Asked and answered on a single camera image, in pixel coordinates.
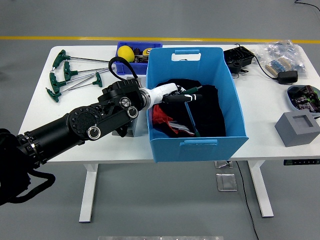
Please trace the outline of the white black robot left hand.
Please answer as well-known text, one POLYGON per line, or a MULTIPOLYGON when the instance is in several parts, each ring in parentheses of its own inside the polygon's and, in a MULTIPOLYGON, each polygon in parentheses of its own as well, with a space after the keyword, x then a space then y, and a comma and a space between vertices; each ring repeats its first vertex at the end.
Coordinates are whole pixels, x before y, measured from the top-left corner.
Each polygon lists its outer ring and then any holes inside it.
POLYGON ((203 95, 198 93, 200 87, 193 87, 188 90, 175 83, 168 83, 153 89, 144 88, 145 106, 150 109, 160 103, 184 103, 199 101, 203 95))

